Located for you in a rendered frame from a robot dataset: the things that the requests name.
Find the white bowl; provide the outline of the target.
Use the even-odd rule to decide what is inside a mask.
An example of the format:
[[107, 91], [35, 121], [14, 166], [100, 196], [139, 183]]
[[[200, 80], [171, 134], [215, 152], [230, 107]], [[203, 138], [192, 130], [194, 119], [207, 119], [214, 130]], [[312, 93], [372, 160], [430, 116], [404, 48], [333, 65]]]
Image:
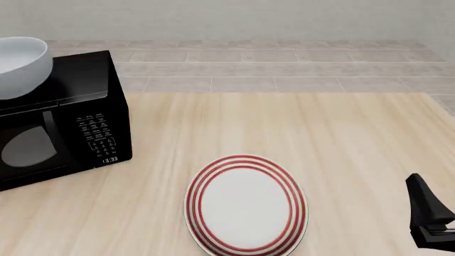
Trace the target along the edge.
[[34, 91], [53, 69], [48, 44], [38, 38], [0, 38], [0, 100]]

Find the black microwave oven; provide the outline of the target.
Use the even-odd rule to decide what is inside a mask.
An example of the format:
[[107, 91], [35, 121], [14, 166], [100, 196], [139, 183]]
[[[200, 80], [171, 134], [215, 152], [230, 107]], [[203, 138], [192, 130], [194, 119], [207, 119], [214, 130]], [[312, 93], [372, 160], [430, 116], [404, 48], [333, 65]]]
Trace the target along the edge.
[[0, 191], [131, 158], [129, 107], [108, 50], [56, 57], [42, 85], [0, 100]]

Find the white plate with red rings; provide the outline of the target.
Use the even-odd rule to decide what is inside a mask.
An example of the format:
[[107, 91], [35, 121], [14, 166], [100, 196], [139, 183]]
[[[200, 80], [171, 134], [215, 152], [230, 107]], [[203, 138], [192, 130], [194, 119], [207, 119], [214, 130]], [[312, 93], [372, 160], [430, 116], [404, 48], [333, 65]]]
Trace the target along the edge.
[[275, 161], [247, 154], [202, 168], [188, 185], [183, 214], [208, 256], [290, 256], [309, 221], [297, 180]]

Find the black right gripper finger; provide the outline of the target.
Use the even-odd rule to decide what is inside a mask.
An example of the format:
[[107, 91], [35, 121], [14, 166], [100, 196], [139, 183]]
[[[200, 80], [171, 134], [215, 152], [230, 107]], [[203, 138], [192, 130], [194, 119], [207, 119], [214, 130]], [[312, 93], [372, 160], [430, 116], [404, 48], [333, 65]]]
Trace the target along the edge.
[[455, 221], [455, 213], [434, 195], [424, 179], [419, 174], [411, 174], [406, 185], [411, 209], [409, 227], [448, 230], [447, 225]]

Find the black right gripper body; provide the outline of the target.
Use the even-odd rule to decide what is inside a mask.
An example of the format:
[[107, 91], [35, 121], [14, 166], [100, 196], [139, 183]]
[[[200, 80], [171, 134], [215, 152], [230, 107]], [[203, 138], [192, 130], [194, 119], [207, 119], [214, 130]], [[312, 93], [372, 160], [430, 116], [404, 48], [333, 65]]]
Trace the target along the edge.
[[421, 225], [411, 220], [410, 234], [418, 248], [441, 251], [455, 251], [455, 228], [447, 228], [455, 219], [445, 219], [442, 223]]

